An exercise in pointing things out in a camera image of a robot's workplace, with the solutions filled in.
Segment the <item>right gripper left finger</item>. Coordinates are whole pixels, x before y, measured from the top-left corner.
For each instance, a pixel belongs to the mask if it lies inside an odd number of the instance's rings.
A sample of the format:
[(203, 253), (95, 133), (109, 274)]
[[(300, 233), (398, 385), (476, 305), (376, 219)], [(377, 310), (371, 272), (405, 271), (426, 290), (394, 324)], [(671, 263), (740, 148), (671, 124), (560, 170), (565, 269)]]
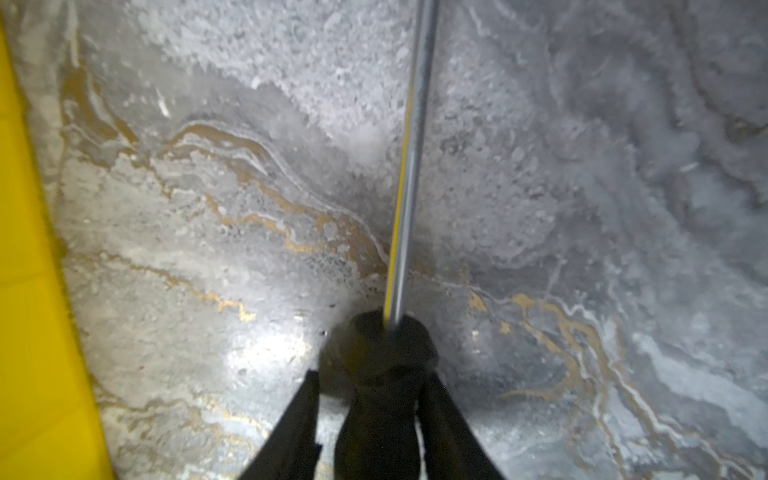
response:
[(239, 479), (312, 480), (322, 451), (316, 441), (319, 403), (319, 374), (308, 370), (272, 433)]

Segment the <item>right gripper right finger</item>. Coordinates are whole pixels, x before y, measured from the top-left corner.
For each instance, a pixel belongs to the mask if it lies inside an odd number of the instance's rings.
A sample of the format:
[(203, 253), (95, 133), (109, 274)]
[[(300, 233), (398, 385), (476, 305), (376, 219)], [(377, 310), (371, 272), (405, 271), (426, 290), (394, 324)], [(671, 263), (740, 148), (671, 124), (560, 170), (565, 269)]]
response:
[(435, 373), (420, 391), (417, 416), (429, 479), (503, 479)]

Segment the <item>green black handled screwdriver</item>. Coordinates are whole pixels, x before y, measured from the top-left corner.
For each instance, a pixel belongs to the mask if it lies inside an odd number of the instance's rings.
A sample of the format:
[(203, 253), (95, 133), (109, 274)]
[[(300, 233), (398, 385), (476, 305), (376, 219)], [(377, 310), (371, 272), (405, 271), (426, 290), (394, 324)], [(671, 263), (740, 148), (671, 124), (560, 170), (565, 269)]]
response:
[(436, 352), (426, 328), (405, 315), (405, 287), (438, 11), (436, 1), (418, 4), (383, 309), (354, 317), (338, 347), (353, 394), (334, 449), (337, 479), (420, 475), (416, 405)]

